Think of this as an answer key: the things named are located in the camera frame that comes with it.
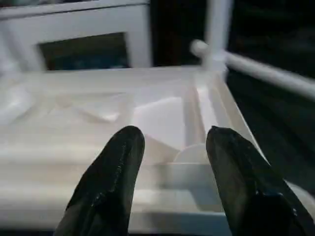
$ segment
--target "white plastic tray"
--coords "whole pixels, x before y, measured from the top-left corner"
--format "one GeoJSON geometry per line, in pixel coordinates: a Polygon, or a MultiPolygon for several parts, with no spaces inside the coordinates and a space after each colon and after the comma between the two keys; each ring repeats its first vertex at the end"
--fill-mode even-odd
{"type": "Polygon", "coordinates": [[[10,86],[34,102],[1,127],[1,227],[56,227],[81,174],[112,134],[133,124],[146,149],[129,231],[230,235],[203,143],[212,125],[256,142],[222,78],[152,68],[15,80],[10,86]]]}

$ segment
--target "white frame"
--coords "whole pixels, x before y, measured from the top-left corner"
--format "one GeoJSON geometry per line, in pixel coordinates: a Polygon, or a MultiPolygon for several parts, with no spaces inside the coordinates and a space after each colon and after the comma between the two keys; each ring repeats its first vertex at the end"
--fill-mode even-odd
{"type": "Polygon", "coordinates": [[[152,66],[146,4],[10,18],[5,23],[28,70],[46,70],[38,43],[115,32],[126,33],[131,67],[152,66]]]}
{"type": "Polygon", "coordinates": [[[203,51],[203,66],[211,74],[225,71],[226,65],[254,78],[277,85],[315,100],[315,82],[311,78],[256,62],[226,51],[233,0],[209,0],[206,22],[207,47],[203,51]]]}

